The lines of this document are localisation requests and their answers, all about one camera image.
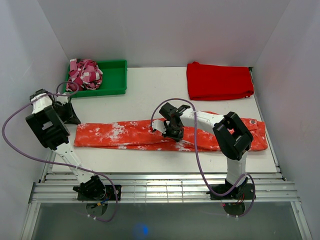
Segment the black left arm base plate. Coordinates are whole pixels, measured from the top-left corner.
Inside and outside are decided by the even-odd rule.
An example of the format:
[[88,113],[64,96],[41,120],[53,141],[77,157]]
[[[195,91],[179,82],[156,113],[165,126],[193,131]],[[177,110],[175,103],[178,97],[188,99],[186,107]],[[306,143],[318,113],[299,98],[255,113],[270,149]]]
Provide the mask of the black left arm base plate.
[[110,200],[115,201],[116,197],[118,200],[121,199],[121,192],[122,192],[122,185],[115,184],[115,191],[111,184],[105,185],[102,190],[94,190],[93,192],[86,193],[83,195],[82,193],[77,193],[77,200],[78,201],[103,201],[103,200]]

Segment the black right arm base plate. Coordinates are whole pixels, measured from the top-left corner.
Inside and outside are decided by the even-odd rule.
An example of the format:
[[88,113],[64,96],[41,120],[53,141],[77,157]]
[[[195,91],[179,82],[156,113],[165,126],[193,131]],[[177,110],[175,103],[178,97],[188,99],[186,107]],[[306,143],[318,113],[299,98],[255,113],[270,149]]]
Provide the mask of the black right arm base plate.
[[[212,184],[210,187],[218,194],[224,194],[232,185],[224,184]],[[217,196],[210,191],[206,192],[210,195],[211,200],[252,200],[256,198],[254,194],[254,186],[251,183],[245,183],[239,187],[235,187],[229,194],[225,196]]]

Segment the red white tie-dye trousers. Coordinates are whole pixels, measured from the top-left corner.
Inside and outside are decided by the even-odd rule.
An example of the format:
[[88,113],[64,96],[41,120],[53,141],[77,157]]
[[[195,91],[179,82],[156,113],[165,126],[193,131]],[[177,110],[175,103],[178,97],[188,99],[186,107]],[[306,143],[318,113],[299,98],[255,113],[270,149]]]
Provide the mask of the red white tie-dye trousers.
[[199,123],[175,126],[165,118],[81,123],[76,128],[73,145],[78,148],[142,151],[220,151],[214,133],[201,129]]

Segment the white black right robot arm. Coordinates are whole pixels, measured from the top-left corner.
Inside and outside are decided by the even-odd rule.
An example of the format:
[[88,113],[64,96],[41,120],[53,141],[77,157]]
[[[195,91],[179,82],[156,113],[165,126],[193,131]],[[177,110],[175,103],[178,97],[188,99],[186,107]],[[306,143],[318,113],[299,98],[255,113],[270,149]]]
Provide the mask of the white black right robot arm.
[[246,160],[254,137],[236,113],[230,111],[226,115],[211,114],[197,111],[191,102],[174,107],[167,100],[156,110],[164,120],[151,119],[152,132],[158,131],[163,137],[179,142],[184,136],[184,129],[193,127],[195,143],[198,142],[198,130],[216,138],[220,151],[227,160],[227,175],[225,182],[218,185],[210,185],[203,178],[211,195],[217,199],[237,199],[244,193],[248,182]]

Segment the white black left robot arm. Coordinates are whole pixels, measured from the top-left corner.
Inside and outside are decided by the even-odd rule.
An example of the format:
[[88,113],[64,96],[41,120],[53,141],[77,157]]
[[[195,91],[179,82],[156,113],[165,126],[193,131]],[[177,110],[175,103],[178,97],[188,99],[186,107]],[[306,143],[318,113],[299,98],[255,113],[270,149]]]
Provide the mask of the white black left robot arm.
[[42,146],[55,152],[71,169],[79,183],[73,190],[90,200],[103,199],[107,194],[106,187],[98,175],[84,171],[85,167],[69,140],[71,134],[66,125],[81,123],[71,99],[65,95],[54,97],[40,89],[29,100],[33,110],[25,120]]

